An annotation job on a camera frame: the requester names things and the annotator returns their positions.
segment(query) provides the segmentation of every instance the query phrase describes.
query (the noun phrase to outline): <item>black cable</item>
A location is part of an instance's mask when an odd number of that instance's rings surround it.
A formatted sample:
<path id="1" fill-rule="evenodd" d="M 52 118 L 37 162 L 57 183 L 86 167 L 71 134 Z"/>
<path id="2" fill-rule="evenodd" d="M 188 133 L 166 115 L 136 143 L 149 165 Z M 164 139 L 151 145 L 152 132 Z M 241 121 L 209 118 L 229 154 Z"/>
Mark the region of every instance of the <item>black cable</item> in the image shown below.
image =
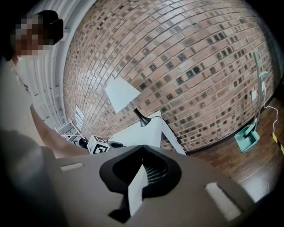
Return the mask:
<path id="1" fill-rule="evenodd" d="M 155 116 L 155 117 L 159 117 L 161 118 L 166 124 L 167 126 L 170 128 L 170 130 L 172 130 L 172 128 L 169 126 L 169 124 L 160 116 Z M 183 149 L 185 150 L 185 152 L 187 152 L 186 148 L 184 147 L 184 145 L 182 144 L 181 142 L 181 139 L 176 135 L 176 133 L 172 130 L 173 134 L 175 135 L 175 137 L 177 138 L 177 142 L 183 147 Z"/>

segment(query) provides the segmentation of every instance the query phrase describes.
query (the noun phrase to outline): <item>power cord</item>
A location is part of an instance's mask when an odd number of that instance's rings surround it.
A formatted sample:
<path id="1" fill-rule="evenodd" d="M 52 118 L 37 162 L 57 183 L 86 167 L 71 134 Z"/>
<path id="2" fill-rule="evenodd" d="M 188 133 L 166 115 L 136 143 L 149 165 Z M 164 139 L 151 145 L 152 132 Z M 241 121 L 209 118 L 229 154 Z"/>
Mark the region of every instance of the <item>power cord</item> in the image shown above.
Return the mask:
<path id="1" fill-rule="evenodd" d="M 265 97 L 266 97 L 266 87 L 264 87 L 264 99 L 263 99 L 264 108 L 266 109 L 267 107 L 270 107 L 270 108 L 275 109 L 275 110 L 277 111 L 277 113 L 276 113 L 276 120 L 275 120 L 274 123 L 273 123 L 273 134 L 274 134 L 274 132 L 275 132 L 275 127 L 274 127 L 274 125 L 275 125 L 275 123 L 278 121 L 278 109 L 276 109 L 276 108 L 274 108 L 274 107 L 272 107 L 272 106 L 265 106 Z"/>
<path id="2" fill-rule="evenodd" d="M 166 124 L 167 126 L 170 128 L 170 130 L 173 132 L 173 134 L 175 135 L 175 137 L 177 138 L 177 142 L 183 147 L 183 149 L 185 150 L 185 152 L 187 152 L 186 148 L 184 147 L 184 145 L 182 144 L 181 142 L 181 139 L 176 135 L 176 133 L 172 130 L 172 128 L 169 126 L 169 124 L 160 116 L 155 116 L 155 117 L 159 117 L 161 118 Z"/>

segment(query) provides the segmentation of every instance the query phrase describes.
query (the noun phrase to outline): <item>hazard stripe tape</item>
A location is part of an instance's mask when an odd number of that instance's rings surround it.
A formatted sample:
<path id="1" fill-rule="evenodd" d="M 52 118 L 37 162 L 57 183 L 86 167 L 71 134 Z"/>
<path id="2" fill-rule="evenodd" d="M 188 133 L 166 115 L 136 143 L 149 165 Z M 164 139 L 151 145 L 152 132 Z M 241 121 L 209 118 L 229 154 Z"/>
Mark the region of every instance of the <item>hazard stripe tape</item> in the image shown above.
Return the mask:
<path id="1" fill-rule="evenodd" d="M 274 141 L 277 143 L 278 147 L 280 147 L 282 153 L 284 154 L 284 147 L 283 147 L 283 145 L 280 143 L 280 141 L 277 139 L 277 137 L 275 136 L 274 133 L 272 133 L 272 138 L 274 139 Z"/>

